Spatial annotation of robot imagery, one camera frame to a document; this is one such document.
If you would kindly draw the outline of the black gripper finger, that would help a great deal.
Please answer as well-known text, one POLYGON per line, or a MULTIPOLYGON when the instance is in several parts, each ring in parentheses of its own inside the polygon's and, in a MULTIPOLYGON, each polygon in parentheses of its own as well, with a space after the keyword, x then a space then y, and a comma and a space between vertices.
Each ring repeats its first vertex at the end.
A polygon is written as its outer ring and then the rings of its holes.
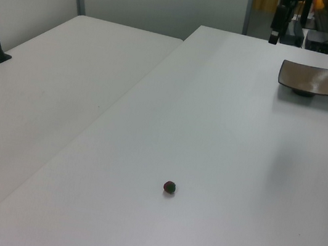
POLYGON ((271 23, 271 34, 269 36, 269 43, 270 44, 276 44, 279 39, 279 35, 282 28, 282 21, 284 16, 284 9, 285 7, 283 5, 278 5, 276 8, 274 18, 271 23))
POLYGON ((285 33, 288 29, 289 23, 292 20, 295 13, 295 6, 289 6, 286 8, 286 13, 284 16, 284 22, 282 24, 281 33, 285 33))

